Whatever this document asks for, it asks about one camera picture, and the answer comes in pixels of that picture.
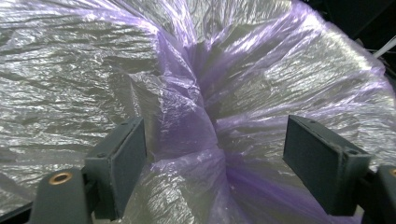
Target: shiny plastic film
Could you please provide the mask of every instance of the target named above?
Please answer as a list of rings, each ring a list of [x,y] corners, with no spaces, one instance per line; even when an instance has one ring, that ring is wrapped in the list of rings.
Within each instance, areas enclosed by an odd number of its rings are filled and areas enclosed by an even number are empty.
[[[299,1],[3,0],[0,215],[142,116],[148,161],[115,222],[359,223],[282,161],[287,117],[396,164],[384,71]]]

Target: purple plastic bag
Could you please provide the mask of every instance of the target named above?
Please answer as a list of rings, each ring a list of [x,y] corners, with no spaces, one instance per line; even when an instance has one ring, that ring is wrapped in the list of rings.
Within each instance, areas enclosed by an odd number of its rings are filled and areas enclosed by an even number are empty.
[[[359,223],[282,161],[288,114],[395,162],[383,65],[298,1],[6,0],[0,52],[0,214],[129,116],[149,158],[122,223]]]

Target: screw hole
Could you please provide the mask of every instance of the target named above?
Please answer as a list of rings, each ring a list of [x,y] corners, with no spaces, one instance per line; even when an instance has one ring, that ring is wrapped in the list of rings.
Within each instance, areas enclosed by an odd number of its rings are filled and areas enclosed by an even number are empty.
[[[51,185],[60,185],[62,183],[67,182],[71,178],[72,178],[72,174],[71,173],[64,172],[64,173],[60,173],[60,174],[57,174],[57,175],[53,175],[50,178],[49,183]]]

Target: black mount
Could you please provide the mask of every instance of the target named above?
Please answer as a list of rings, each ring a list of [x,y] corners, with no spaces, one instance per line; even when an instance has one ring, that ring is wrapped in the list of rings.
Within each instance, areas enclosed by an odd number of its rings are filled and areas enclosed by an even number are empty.
[[[39,183],[33,203],[0,217],[0,223],[92,223],[123,217],[146,161],[141,118],[118,125],[85,158],[85,166],[53,172]]]
[[[362,223],[396,223],[396,167],[369,170],[372,155],[312,119],[289,116],[283,160],[325,212]]]

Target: crinkled plastic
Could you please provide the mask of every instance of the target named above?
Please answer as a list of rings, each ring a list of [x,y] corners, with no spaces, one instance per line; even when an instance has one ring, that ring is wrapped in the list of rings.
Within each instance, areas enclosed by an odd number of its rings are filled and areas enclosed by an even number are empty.
[[[287,115],[375,154],[372,169],[396,164],[383,73],[298,1],[3,0],[0,214],[142,116],[149,158],[122,223],[358,223],[282,161]]]

